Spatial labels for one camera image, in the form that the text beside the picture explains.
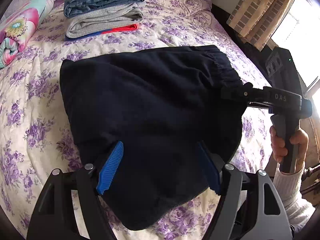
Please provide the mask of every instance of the white sleeve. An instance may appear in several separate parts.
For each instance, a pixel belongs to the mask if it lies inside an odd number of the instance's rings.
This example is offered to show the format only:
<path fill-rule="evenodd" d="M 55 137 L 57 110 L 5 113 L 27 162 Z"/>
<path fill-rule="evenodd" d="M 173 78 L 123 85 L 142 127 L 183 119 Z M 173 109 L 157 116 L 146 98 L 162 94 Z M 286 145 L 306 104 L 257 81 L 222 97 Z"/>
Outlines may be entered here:
<path fill-rule="evenodd" d="M 303 199 L 300 193 L 301 176 L 304 167 L 305 164 L 303 164 L 301 171 L 293 175 L 284 175 L 279 171 L 278 164 L 275 178 L 273 179 L 273 184 L 282 200 L 289 223 L 298 228 L 304 227 L 315 211 L 312 204 Z"/>

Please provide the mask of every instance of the screw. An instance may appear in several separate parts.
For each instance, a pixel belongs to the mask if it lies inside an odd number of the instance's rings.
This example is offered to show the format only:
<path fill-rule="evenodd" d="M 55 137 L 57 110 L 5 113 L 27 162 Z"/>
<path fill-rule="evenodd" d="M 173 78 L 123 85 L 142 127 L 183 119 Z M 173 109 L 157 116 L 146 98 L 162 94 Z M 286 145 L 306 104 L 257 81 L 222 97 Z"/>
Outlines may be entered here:
<path fill-rule="evenodd" d="M 232 170 L 235 169 L 235 167 L 234 167 L 232 164 L 230 164 L 230 163 L 224 165 L 224 167 L 225 167 L 226 170 L 228 170 L 228 171 L 232 171 Z"/>
<path fill-rule="evenodd" d="M 266 172 L 264 170 L 258 170 L 260 176 L 266 176 Z"/>
<path fill-rule="evenodd" d="M 89 170 L 92 170 L 93 169 L 93 164 L 92 163 L 87 163 L 84 168 L 89 171 Z"/>
<path fill-rule="evenodd" d="M 52 175 L 58 175 L 60 173 L 60 170 L 59 169 L 54 169 L 52 171 Z"/>

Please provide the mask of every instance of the curtain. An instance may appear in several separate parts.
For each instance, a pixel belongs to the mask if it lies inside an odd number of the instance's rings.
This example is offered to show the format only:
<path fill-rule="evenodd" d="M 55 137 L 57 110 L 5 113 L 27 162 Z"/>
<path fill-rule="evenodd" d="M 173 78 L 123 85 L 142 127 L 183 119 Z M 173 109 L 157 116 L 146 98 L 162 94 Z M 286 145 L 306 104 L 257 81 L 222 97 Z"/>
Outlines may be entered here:
<path fill-rule="evenodd" d="M 227 24 L 260 51 L 281 23 L 292 0 L 240 0 Z"/>

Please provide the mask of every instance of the person's hand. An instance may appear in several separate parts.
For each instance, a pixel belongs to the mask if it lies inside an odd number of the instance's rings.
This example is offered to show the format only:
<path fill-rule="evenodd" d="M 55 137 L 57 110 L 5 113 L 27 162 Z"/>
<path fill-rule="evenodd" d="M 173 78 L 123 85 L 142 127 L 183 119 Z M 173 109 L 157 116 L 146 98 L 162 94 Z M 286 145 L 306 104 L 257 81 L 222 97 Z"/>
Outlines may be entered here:
<path fill-rule="evenodd" d="M 280 163 L 282 162 L 283 157 L 288 154 L 288 150 L 284 147 L 284 140 L 276 135 L 276 129 L 273 126 L 270 127 L 270 134 L 273 157 L 278 163 Z M 307 133 L 302 129 L 297 130 L 290 138 L 291 144 L 299 144 L 296 172 L 300 171 L 303 167 L 303 162 L 306 158 L 308 149 L 308 141 L 309 137 Z"/>

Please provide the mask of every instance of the bed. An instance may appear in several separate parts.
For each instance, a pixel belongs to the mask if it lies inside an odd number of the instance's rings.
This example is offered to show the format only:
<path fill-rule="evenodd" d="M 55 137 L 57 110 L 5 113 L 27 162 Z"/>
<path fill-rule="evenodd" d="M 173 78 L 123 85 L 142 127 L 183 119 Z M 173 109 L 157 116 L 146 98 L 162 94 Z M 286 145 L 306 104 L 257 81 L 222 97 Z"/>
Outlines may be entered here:
<path fill-rule="evenodd" d="M 256 88 L 269 86 L 214 18 L 209 0 L 146 0 L 145 19 L 137 30 L 76 41 L 64 41 L 62 2 L 57 0 L 26 49 L 0 70 L 0 205 L 24 237 L 51 171 L 74 171 L 82 166 L 60 93 L 63 59 L 214 44 L 226 53 L 243 82 Z M 267 110 L 247 108 L 242 122 L 243 136 L 232 163 L 242 171 L 256 172 L 265 168 L 271 154 L 270 115 Z M 79 231 L 88 237 L 77 192 L 72 196 Z M 218 201 L 215 192 L 207 189 L 141 231 L 126 229 L 105 203 L 103 206 L 119 240 L 201 239 Z"/>

